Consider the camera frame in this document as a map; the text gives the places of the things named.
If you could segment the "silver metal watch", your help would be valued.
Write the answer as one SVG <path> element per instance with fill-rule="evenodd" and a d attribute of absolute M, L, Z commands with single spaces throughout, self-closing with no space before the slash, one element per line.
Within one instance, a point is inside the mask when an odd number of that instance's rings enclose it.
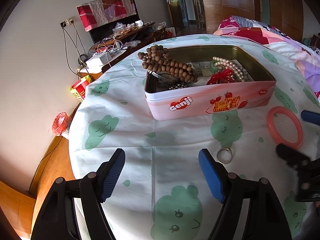
<path fill-rule="evenodd" d="M 163 83 L 175 83 L 178 79 L 174 76 L 171 76 L 168 73 L 157 73 L 154 71 L 149 71 L 149 74 L 153 75 L 155 78 L 159 79 Z"/>

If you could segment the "wooden TV cabinet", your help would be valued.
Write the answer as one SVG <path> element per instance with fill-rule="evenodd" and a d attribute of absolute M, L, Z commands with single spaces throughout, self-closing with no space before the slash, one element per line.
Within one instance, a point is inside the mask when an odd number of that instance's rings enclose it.
<path fill-rule="evenodd" d="M 151 22 L 117 38 L 105 38 L 91 46 L 86 55 L 82 54 L 80 56 L 78 59 L 79 67 L 77 69 L 77 75 L 79 77 L 89 75 L 93 80 L 96 80 L 102 76 L 104 72 L 130 54 L 141 50 L 153 42 L 166 40 L 167 38 L 175 36 L 174 28 L 155 27 L 155 24 Z M 106 63 L 97 67 L 85 66 L 89 59 L 94 56 L 94 53 L 100 52 L 107 54 Z"/>

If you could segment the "television with patchwork cover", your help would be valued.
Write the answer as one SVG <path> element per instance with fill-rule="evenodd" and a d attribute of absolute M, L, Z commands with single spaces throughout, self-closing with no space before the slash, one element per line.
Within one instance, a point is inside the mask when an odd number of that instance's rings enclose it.
<path fill-rule="evenodd" d="M 140 19 L 135 0 L 94 0 L 76 9 L 94 43 L 111 35 L 117 23 L 129 24 Z"/>

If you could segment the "green jade bangle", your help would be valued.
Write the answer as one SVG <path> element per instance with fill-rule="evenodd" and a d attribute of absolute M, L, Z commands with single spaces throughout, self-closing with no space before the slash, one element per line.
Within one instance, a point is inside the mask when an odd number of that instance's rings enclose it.
<path fill-rule="evenodd" d="M 219 73 L 225 69 L 225 65 L 222 61 L 212 60 L 209 64 L 209 69 L 212 74 Z"/>

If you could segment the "brown wooden wardrobe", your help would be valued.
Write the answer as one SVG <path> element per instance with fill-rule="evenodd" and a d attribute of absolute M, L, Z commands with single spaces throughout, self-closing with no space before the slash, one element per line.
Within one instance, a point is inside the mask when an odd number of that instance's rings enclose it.
<path fill-rule="evenodd" d="M 178 36 L 212 34 L 229 16 L 261 21 L 296 41 L 303 37 L 302 0 L 179 0 L 184 28 Z"/>

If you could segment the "paper leaflet in tin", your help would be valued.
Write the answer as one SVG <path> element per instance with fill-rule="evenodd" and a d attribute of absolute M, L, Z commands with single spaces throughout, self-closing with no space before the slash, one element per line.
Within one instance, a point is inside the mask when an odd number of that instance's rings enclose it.
<path fill-rule="evenodd" d="M 199 77 L 211 77 L 213 73 L 210 70 L 210 61 L 191 62 L 190 63 Z"/>

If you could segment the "pearl necklace red tassel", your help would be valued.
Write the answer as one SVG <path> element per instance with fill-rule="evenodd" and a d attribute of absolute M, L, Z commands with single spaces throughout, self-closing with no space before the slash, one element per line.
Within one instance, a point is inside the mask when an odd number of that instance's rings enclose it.
<path fill-rule="evenodd" d="M 214 56 L 212 60 L 222 61 L 225 69 L 219 73 L 213 74 L 207 82 L 207 85 L 217 85 L 222 83 L 248 82 L 253 79 L 248 70 L 237 60 L 228 60 Z"/>

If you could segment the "wooden bedroom door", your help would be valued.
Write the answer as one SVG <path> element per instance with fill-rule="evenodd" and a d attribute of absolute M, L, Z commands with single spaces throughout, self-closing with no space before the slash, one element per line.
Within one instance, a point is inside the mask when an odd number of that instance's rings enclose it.
<path fill-rule="evenodd" d="M 175 28 L 176 33 L 178 33 L 184 28 L 180 2 L 179 0 L 165 0 L 165 1 L 169 10 L 169 17 L 170 17 L 172 26 Z"/>

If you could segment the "pink patchwork quilt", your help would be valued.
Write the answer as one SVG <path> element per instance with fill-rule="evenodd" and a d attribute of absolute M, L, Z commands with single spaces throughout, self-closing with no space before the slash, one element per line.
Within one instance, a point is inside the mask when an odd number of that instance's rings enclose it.
<path fill-rule="evenodd" d="M 219 36 L 237 36 L 290 59 L 319 98 L 319 53 L 293 40 L 279 29 L 256 20 L 229 16 L 214 32 Z"/>

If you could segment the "wall power socket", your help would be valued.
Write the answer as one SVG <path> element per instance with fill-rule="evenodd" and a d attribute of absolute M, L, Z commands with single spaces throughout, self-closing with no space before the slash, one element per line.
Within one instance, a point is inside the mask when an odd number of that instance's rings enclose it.
<path fill-rule="evenodd" d="M 63 22 L 61 22 L 60 25 L 61 25 L 62 28 L 65 28 L 65 27 L 67 27 L 69 25 L 73 25 L 74 22 L 75 22 L 74 18 L 71 17 L 71 18 L 68 18 L 68 19 L 64 20 Z"/>

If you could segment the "white device box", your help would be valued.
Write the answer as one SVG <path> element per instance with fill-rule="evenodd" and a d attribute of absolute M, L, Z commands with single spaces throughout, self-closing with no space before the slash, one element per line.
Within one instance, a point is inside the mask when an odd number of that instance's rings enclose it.
<path fill-rule="evenodd" d="M 108 64 L 112 60 L 112 57 L 108 51 L 102 51 L 100 53 L 95 53 L 93 56 L 86 61 L 88 68 L 98 68 L 105 64 Z"/>

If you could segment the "red yellow carton box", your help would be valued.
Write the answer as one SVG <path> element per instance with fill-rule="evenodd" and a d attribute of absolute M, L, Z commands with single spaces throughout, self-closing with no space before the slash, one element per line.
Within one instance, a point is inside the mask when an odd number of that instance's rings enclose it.
<path fill-rule="evenodd" d="M 92 78 L 86 75 L 80 78 L 76 83 L 74 83 L 70 88 L 69 92 L 73 94 L 79 102 L 83 102 L 85 98 L 86 87 L 92 82 Z"/>

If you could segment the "pink bangle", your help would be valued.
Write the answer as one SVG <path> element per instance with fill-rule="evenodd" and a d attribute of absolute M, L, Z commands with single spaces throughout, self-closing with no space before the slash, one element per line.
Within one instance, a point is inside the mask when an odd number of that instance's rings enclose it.
<path fill-rule="evenodd" d="M 304 138 L 302 124 L 289 109 L 281 106 L 271 108 L 266 117 L 266 124 L 276 144 L 285 144 L 295 149 L 302 145 Z"/>

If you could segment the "pink Genji tin box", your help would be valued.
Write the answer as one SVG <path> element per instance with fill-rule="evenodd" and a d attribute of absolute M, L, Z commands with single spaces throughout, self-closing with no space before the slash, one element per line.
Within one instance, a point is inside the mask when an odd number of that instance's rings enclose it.
<path fill-rule="evenodd" d="M 145 98 L 158 121 L 186 118 L 265 106 L 274 92 L 276 79 L 248 52 L 236 45 L 207 45 L 171 48 L 174 59 L 183 63 L 209 62 L 214 56 L 235 60 L 248 71 L 247 82 L 208 85 L 201 77 L 187 88 L 161 90 L 159 80 L 147 74 Z"/>

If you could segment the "red plastic bag bin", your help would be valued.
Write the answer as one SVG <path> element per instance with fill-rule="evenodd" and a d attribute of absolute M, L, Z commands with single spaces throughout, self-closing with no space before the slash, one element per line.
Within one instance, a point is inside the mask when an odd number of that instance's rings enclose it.
<path fill-rule="evenodd" d="M 69 127 L 71 125 L 71 118 L 66 112 L 59 113 L 53 122 L 52 133 L 55 136 L 62 136 L 69 139 Z"/>

